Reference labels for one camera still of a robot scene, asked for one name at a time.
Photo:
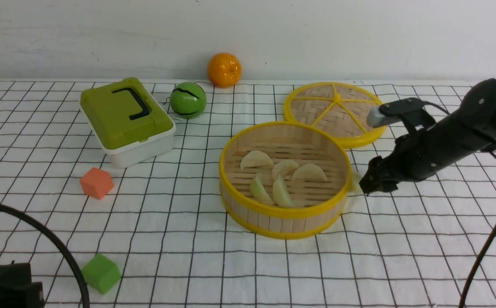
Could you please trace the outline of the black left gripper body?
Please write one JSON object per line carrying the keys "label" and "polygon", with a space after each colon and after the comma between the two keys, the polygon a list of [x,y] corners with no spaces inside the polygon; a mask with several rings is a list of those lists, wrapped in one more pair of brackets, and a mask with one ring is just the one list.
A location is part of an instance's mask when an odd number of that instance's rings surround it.
{"label": "black left gripper body", "polygon": [[32,281],[30,263],[0,264],[0,308],[44,308],[41,282]]}

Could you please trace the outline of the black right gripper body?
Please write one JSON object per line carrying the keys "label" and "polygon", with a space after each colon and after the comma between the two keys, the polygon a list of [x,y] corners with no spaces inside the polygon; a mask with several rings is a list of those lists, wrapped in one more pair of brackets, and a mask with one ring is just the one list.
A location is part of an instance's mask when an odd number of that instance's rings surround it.
{"label": "black right gripper body", "polygon": [[359,181],[365,195],[398,189],[399,183],[418,183],[434,176],[434,166],[423,153],[426,129],[402,135],[395,140],[389,156],[376,156],[369,161],[366,173]]}

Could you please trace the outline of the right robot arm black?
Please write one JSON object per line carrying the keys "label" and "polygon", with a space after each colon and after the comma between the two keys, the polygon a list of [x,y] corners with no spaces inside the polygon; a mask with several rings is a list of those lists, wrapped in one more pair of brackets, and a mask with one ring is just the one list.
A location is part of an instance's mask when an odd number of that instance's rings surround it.
{"label": "right robot arm black", "polygon": [[473,86],[460,106],[440,121],[424,107],[427,101],[407,98],[371,109],[371,128],[404,123],[407,134],[395,141],[389,156],[370,160],[359,185],[366,195],[389,193],[399,183],[418,183],[475,153],[496,150],[496,79]]}

